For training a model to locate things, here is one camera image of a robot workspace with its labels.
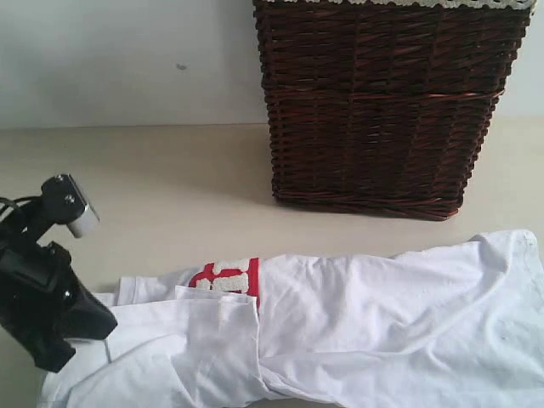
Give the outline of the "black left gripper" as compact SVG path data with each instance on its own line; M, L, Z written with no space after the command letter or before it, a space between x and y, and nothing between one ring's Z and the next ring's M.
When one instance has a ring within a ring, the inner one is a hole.
M36 367L57 373L75 354L63 337L105 340L117 320L77 278L65 282L71 256L54 241L40 246L29 227L23 207L3 204L1 327Z

